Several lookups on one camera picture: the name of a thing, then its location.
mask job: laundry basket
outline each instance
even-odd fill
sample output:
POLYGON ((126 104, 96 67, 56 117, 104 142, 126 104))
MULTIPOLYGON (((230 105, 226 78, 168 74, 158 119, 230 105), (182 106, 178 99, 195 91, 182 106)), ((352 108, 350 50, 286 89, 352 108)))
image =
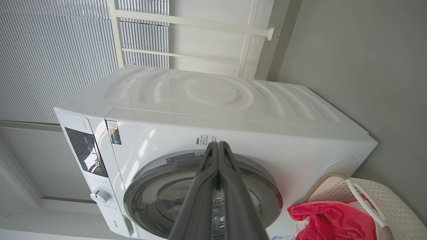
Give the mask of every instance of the laundry basket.
POLYGON ((329 173, 310 190, 304 202, 356 200, 383 228, 387 239, 427 240, 427 228, 415 213, 388 187, 370 180, 329 173), (362 193, 379 216, 363 200, 362 193))

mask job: corrugated panel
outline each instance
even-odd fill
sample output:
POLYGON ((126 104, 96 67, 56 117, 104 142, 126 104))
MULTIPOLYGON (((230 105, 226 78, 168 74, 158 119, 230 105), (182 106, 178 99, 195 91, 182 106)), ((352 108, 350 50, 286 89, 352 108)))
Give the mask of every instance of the corrugated panel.
POLYGON ((63 133, 0 127, 0 137, 43 196, 91 200, 63 133))
MULTIPOLYGON (((169 11, 161 0, 119 5, 169 11)), ((168 51, 166 25, 129 21, 122 22, 125 47, 168 51)), ((55 105, 117 69, 108 0, 4 0, 0 22, 1 120, 58 123, 55 105)), ((169 66, 165 56, 141 53, 126 53, 126 62, 169 66)))

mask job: basket handle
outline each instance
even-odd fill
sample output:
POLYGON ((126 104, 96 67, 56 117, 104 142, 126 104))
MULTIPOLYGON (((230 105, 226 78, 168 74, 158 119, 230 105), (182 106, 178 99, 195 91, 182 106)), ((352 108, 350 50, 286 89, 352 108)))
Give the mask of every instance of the basket handle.
POLYGON ((390 230, 390 227, 386 221, 386 216, 381 211, 381 209, 378 207, 376 202, 373 200, 373 198, 357 183, 353 183, 351 178, 348 178, 345 180, 347 182, 348 188, 350 189, 351 193, 353 193, 356 200, 360 203, 360 205, 366 210, 366 212, 376 221, 383 229, 384 234, 386 236, 387 240, 394 240, 392 231, 390 230), (375 209, 378 211, 380 216, 378 216, 374 210, 365 202, 365 200, 362 198, 360 193, 356 190, 357 187, 364 195, 365 197, 372 203, 372 205, 375 207, 375 209))

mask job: black display screen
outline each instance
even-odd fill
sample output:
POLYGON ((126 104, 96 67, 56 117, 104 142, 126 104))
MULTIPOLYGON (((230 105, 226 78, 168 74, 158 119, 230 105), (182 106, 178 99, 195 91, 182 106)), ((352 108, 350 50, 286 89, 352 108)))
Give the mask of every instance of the black display screen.
POLYGON ((104 162, 91 134, 65 128, 71 145, 76 152, 83 170, 103 177, 108 177, 104 162))

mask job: sticker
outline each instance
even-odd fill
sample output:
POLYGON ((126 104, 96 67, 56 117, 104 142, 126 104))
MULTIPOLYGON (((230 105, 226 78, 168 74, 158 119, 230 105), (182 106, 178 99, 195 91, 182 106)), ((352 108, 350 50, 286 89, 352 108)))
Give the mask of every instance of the sticker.
POLYGON ((194 153, 182 154, 182 155, 179 155, 179 156, 175 156, 175 157, 171 157, 171 158, 166 158, 166 162, 167 163, 173 163, 173 162, 176 162, 178 160, 181 160, 182 158, 192 157, 192 156, 195 156, 195 154, 194 153))
POLYGON ((216 142, 217 136, 213 135, 200 135, 196 138, 196 145, 207 146, 211 142, 216 142))
POLYGON ((295 236, 274 236, 271 240, 294 240, 295 236))
POLYGON ((122 144, 120 140, 119 129, 117 128, 117 122, 107 120, 108 132, 110 133, 110 140, 113 144, 122 144))

